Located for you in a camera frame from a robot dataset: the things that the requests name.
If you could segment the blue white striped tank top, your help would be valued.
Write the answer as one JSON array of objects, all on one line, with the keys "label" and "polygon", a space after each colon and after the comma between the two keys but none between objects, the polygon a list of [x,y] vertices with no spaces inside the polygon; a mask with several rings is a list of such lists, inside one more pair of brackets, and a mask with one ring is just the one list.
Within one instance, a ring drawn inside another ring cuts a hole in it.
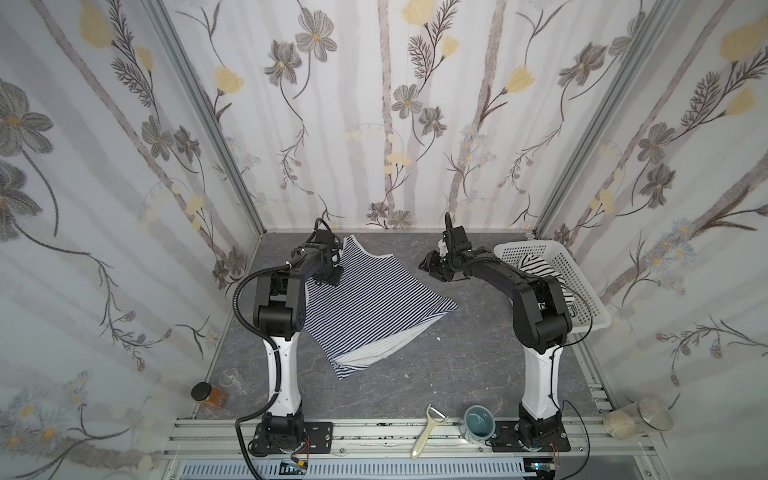
[{"label": "blue white striped tank top", "polygon": [[457,309],[394,255],[374,255],[353,235],[344,239],[340,266],[338,285],[305,287],[305,328],[339,379],[392,355]]}]

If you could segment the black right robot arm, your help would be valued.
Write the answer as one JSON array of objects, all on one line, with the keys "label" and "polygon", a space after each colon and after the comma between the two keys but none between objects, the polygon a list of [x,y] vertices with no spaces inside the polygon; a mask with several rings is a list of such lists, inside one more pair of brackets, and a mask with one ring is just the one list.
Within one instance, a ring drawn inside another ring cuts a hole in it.
[{"label": "black right robot arm", "polygon": [[525,348],[516,441],[530,452],[569,451],[556,394],[562,349],[573,328],[561,282],[551,275],[525,272],[484,247],[473,247],[464,228],[453,225],[449,214],[438,248],[426,255],[419,268],[441,282],[452,282],[458,274],[477,278],[511,301],[513,332]]}]

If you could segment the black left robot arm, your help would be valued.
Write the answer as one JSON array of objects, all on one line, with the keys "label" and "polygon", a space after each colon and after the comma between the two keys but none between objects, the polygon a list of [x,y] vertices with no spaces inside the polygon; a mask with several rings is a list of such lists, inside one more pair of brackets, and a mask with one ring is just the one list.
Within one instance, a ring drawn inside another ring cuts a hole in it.
[{"label": "black left robot arm", "polygon": [[273,383],[273,393],[261,409],[261,421],[248,446],[254,456],[310,449],[297,371],[298,339],[307,318],[306,284],[338,286],[343,274],[341,253],[341,240],[318,219],[313,232],[292,250],[285,264],[250,274],[241,283],[256,283],[252,319],[241,324],[264,342]]}]

